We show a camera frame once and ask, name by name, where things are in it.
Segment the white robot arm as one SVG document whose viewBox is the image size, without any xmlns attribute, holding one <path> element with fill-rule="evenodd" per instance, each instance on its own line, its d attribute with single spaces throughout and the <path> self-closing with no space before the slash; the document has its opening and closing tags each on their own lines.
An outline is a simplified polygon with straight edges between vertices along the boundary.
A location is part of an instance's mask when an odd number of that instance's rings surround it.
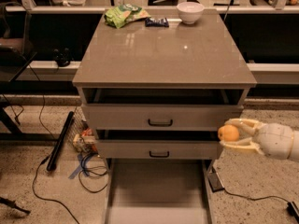
<svg viewBox="0 0 299 224">
<path fill-rule="evenodd" d="M 218 138 L 223 147 L 299 161 L 299 132 L 290 126 L 256 119 L 228 119 L 218 129 Z"/>
</svg>

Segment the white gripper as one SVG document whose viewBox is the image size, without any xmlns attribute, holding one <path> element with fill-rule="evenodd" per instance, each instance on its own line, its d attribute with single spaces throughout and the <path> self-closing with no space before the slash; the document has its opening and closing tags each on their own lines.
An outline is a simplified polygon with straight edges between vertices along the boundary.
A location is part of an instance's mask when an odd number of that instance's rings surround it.
<svg viewBox="0 0 299 224">
<path fill-rule="evenodd" d="M 265 154 L 271 158 L 287 160 L 292 154 L 293 129 L 289 126 L 270 123 L 265 124 L 256 119 L 228 119 L 225 125 L 233 125 L 253 136 L 259 144 L 250 139 L 237 142 L 220 141 L 223 147 L 240 152 Z"/>
</svg>

